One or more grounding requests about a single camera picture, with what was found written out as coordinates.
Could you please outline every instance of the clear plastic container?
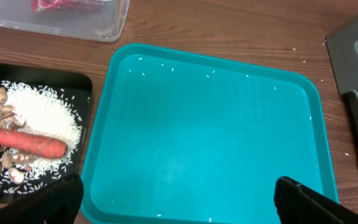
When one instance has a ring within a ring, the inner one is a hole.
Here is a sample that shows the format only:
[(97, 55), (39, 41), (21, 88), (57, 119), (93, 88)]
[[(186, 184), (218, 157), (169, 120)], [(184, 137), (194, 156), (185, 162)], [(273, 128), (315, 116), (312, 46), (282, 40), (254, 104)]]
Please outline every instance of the clear plastic container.
[[(37, 11), (39, 2), (55, 5)], [(0, 0), (0, 26), (112, 42), (124, 27), (130, 0)]]

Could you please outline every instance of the carrot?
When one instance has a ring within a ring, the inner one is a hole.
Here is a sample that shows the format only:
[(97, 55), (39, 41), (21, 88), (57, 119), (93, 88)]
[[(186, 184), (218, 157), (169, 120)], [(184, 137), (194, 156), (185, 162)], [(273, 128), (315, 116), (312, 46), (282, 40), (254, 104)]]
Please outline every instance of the carrot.
[(0, 145), (47, 159), (62, 158), (68, 148), (66, 143), (58, 139), (2, 128), (0, 128)]

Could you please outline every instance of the teal tray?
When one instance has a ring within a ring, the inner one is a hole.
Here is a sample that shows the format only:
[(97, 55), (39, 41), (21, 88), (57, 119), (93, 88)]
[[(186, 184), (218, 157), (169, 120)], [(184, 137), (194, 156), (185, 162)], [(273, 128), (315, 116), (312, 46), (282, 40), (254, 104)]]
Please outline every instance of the teal tray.
[(280, 223), (289, 176), (338, 202), (304, 76), (142, 44), (111, 59), (82, 172), (92, 223)]

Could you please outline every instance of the brown wooden surface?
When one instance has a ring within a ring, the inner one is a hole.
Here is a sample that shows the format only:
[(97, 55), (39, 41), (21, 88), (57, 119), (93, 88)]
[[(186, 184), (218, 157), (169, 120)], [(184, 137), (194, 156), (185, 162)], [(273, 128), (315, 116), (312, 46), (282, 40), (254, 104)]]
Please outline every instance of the brown wooden surface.
[[(124, 31), (115, 43), (0, 28), (0, 62), (73, 70), (91, 77), (95, 104), (89, 130), (111, 55), (128, 43), (302, 73), (316, 84), (323, 101), (339, 199), (358, 213), (354, 134), (324, 45), (326, 34), (357, 14), (355, 0), (131, 0)], [(76, 222), (87, 223), (81, 213)]]

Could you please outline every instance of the wood grain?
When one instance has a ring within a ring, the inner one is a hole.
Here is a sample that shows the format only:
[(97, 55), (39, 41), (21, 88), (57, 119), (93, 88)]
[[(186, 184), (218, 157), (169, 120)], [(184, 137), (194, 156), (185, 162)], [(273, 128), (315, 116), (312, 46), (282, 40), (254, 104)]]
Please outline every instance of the wood grain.
[[(353, 0), (131, 0), (124, 31), (115, 43), (0, 28), (0, 62), (87, 74), (95, 98), (89, 130), (109, 59), (128, 43), (302, 73), (315, 83), (323, 101), (339, 199), (358, 213), (355, 134), (324, 44), (327, 34), (357, 14), (358, 1)], [(88, 221), (80, 212), (76, 223)]]

